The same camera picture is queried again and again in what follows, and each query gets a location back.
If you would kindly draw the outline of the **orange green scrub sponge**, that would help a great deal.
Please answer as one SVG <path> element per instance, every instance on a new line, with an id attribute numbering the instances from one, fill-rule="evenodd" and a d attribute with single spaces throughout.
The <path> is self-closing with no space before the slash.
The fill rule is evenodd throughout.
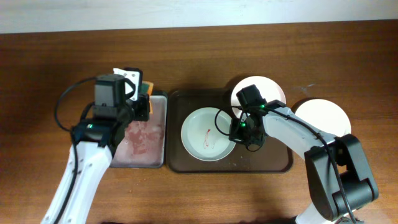
<path id="1" fill-rule="evenodd" d="M 151 94 L 153 92 L 153 87 L 154 87 L 154 84 L 152 82 L 142 81 L 141 84 L 139 85 L 139 87 L 137 88 L 138 96 L 144 95 L 144 94 L 148 94 L 149 96 L 151 96 Z M 152 114 L 152 113 L 153 113 L 152 105 L 151 105 L 151 101 L 150 101 L 150 114 Z"/>

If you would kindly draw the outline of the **pale green plate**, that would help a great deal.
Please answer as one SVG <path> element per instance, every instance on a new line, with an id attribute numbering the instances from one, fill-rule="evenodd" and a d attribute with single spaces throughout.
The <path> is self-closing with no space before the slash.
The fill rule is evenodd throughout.
<path id="1" fill-rule="evenodd" d="M 217 108 L 206 107 L 190 113 L 182 124 L 181 140 L 194 158 L 213 162 L 228 156 L 235 143 L 225 135 L 231 117 Z"/>

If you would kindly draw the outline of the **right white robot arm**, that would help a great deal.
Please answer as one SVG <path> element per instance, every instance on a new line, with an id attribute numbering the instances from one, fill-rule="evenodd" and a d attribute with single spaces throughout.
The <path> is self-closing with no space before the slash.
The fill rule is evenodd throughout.
<path id="1" fill-rule="evenodd" d="M 255 85 L 236 94 L 246 119 L 234 118 L 229 140 L 261 147 L 266 137 L 284 143 L 305 161 L 311 204 L 286 223 L 359 223 L 354 210 L 375 201 L 378 187 L 357 137 L 335 136 L 296 116 L 285 103 L 266 101 Z"/>

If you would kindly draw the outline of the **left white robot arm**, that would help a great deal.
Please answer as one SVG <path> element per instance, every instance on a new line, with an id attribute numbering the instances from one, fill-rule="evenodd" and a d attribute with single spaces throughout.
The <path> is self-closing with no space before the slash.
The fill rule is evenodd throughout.
<path id="1" fill-rule="evenodd" d="M 140 93 L 143 72 L 94 77 L 95 97 L 77 125 L 66 131 L 71 148 L 65 172 L 42 223 L 84 223 L 96 189 L 132 121 L 148 121 L 149 95 Z"/>

